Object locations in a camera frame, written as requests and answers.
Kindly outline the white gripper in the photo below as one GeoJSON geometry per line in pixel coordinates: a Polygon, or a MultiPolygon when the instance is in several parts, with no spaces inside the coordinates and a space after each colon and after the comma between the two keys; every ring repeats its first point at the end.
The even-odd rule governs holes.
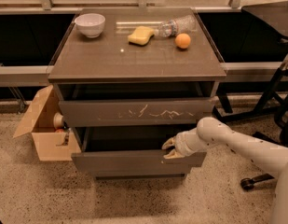
{"type": "Polygon", "coordinates": [[[206,150],[211,144],[203,140],[199,134],[198,129],[192,129],[178,133],[175,138],[169,138],[161,147],[162,150],[175,147],[168,154],[164,155],[165,159],[181,159],[184,156],[188,157],[196,152],[206,150]]]}

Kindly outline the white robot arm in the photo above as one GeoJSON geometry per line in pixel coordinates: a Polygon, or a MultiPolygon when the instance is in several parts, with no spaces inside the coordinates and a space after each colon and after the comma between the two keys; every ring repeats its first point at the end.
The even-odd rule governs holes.
{"type": "Polygon", "coordinates": [[[277,179],[270,224],[288,224],[288,147],[233,131],[213,117],[201,119],[197,127],[168,139],[165,159],[184,158],[215,145],[226,145],[277,179]]]}

